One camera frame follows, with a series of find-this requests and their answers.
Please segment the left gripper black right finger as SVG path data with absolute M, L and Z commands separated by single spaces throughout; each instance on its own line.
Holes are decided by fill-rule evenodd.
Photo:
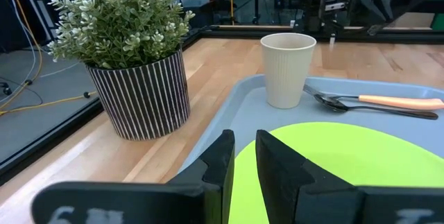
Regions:
M 265 130 L 255 140 L 270 223 L 442 223 L 439 188 L 356 187 Z

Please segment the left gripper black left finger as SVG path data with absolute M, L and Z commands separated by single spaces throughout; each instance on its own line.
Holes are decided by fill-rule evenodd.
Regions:
M 234 133 L 224 130 L 165 184 L 60 182 L 34 197 L 35 223 L 227 223 L 234 173 Z

